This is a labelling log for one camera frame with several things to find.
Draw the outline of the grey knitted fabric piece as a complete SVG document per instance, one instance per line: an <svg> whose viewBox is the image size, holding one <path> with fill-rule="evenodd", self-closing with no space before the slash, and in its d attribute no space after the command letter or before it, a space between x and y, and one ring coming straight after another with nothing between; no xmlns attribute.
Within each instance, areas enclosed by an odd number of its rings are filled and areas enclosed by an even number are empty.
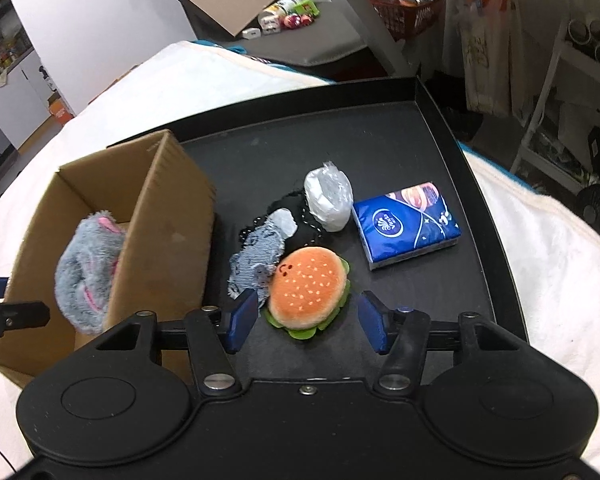
<svg viewBox="0 0 600 480"><path fill-rule="evenodd" d="M262 226L249 233L242 249L230 257L228 296L236 299L246 289L253 289L259 304L264 304L268 299L268 286L285 251L285 242L297 230L298 224L290 210L278 208L266 217Z"/></svg>

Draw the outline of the black shallow tray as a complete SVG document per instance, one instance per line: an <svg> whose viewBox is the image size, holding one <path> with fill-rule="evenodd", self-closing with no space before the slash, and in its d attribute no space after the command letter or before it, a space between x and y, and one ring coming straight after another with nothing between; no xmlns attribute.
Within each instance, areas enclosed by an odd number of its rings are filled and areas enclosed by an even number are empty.
<svg viewBox="0 0 600 480"><path fill-rule="evenodd" d="M238 231L330 160L353 188L351 217L318 242L350 263L346 305L305 340L264 318L226 336L186 322L196 383L363 379L395 396L473 370L509 375L528 353L512 274L486 201L425 86L333 84L161 119L212 177L219 210L206 295L222 301Z"/></svg>

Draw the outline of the green toy box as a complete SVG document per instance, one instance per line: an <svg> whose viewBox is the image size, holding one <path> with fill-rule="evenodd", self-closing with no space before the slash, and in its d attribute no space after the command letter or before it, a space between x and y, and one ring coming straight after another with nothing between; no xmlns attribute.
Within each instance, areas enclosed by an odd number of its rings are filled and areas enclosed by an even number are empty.
<svg viewBox="0 0 600 480"><path fill-rule="evenodd" d="M301 0L294 6L294 13L317 18L320 15L320 9L313 0Z"/></svg>

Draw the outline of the white blanket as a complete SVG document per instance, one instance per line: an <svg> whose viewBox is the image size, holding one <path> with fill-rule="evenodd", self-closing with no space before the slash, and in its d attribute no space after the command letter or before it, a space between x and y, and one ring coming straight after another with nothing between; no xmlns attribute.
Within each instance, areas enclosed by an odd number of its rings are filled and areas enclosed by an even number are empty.
<svg viewBox="0 0 600 480"><path fill-rule="evenodd" d="M172 120L318 85L318 79L219 47L180 41L140 64L55 136L0 198L0 276L12 272L56 170ZM569 368L600 406L600 236L554 198L467 155L490 209L534 348ZM600 472L600 418L584 452Z"/></svg>

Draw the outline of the white charger block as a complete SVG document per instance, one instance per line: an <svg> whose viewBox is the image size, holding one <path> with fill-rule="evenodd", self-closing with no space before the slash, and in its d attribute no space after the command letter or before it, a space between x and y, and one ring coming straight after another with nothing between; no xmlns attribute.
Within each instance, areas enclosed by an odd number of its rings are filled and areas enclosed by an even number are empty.
<svg viewBox="0 0 600 480"><path fill-rule="evenodd" d="M242 31L242 38L245 40L253 40L260 38L262 36L262 32L260 28L257 27L249 27Z"/></svg>

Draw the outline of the brown cardboard box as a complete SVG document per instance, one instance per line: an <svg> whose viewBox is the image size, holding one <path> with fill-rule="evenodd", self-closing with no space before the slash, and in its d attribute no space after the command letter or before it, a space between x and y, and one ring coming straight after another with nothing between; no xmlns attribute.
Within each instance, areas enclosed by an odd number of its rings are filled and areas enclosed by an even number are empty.
<svg viewBox="0 0 600 480"><path fill-rule="evenodd" d="M202 305L211 247L215 190L168 130L85 156L54 173L24 233L10 274L6 301L42 301L50 322L11 330L0 338L0 373L24 387L84 346L93 335L65 317L55 297L61 255L79 223L108 212L108 234L123 245L107 271L112 289L101 302L81 292L101 334L139 310L161 321L182 318Z"/></svg>

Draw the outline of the white food canister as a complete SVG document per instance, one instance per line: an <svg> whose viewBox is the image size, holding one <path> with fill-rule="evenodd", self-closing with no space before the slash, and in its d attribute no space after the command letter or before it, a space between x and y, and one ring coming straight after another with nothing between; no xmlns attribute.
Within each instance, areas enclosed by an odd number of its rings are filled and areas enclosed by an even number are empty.
<svg viewBox="0 0 600 480"><path fill-rule="evenodd" d="M278 18L281 20L286 15L291 14L294 7L302 0L276 0L263 9L258 15L258 23L262 26L266 18Z"/></svg>

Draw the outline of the grey plush mouse toy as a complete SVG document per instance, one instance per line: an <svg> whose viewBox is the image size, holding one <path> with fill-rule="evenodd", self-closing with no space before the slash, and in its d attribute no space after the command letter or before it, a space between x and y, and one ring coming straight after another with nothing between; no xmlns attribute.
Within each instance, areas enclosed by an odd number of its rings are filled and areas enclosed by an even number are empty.
<svg viewBox="0 0 600 480"><path fill-rule="evenodd" d="M125 230L109 211L81 220L55 271L54 293L62 315L82 334L104 329Z"/></svg>

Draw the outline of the orange burger plush toy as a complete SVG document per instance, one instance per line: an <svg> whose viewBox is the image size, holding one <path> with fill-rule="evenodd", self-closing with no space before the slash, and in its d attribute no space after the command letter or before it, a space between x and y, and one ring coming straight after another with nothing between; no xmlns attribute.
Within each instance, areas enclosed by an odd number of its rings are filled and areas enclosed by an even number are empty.
<svg viewBox="0 0 600 480"><path fill-rule="evenodd" d="M263 309L266 320L295 340L312 339L346 304L349 272L349 263L328 248L295 250L275 270Z"/></svg>

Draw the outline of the white plastic bag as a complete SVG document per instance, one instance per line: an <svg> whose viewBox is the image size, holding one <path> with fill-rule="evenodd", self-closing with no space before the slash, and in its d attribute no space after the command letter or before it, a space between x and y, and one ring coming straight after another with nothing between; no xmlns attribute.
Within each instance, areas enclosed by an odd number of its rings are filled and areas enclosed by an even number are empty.
<svg viewBox="0 0 600 480"><path fill-rule="evenodd" d="M348 223L353 191L347 175L333 162L324 162L304 178L306 202L312 216L327 232L339 232Z"/></svg>

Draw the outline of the blue tissue pack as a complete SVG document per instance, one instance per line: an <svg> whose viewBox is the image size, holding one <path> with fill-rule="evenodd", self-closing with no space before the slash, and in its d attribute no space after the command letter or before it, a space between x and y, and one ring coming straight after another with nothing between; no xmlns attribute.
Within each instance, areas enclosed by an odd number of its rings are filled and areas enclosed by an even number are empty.
<svg viewBox="0 0 600 480"><path fill-rule="evenodd" d="M462 230L432 182L353 204L370 270L455 245Z"/></svg>

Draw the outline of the grey bench seat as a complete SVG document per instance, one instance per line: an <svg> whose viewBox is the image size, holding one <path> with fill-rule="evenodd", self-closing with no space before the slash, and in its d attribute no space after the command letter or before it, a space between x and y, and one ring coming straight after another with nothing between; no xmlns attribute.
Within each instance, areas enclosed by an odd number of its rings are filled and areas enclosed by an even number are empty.
<svg viewBox="0 0 600 480"><path fill-rule="evenodd" d="M366 48L363 39L332 3L318 5L321 15L308 26L284 29L256 39L237 40L249 54L285 65L329 64Z"/></svg>

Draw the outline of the black stitched fabric pouch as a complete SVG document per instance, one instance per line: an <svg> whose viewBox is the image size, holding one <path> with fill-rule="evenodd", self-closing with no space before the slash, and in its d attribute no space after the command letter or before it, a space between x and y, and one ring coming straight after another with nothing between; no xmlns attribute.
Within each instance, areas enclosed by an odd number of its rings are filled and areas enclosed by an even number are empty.
<svg viewBox="0 0 600 480"><path fill-rule="evenodd" d="M268 216L274 214L280 208L288 209L297 225L296 232L285 240L285 256L303 247L321 246L325 237L325 231L320 222L311 214L308 202L306 201L306 194L300 188L289 192L279 200L274 200L266 208L265 214L254 218L250 226L245 226L241 229L238 234L240 246L245 247L247 245L247 237L259 226L263 226Z"/></svg>

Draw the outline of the white kitchen cabinet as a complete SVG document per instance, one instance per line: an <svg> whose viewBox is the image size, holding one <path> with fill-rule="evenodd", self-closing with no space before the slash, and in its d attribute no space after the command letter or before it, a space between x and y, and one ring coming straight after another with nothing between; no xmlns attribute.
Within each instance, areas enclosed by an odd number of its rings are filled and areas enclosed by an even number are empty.
<svg viewBox="0 0 600 480"><path fill-rule="evenodd" d="M0 87L0 129L16 150L52 117L48 100L55 88L45 78L42 66L36 51L31 50L9 67L6 84Z"/></svg>

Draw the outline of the red doll toy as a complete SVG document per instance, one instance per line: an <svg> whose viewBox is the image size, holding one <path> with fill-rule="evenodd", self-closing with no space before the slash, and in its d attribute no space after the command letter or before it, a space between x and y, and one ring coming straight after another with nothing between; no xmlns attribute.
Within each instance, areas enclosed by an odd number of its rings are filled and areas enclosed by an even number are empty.
<svg viewBox="0 0 600 480"><path fill-rule="evenodd" d="M283 26L286 29L294 30L309 26L313 23L313 18L308 14L291 13L283 18Z"/></svg>

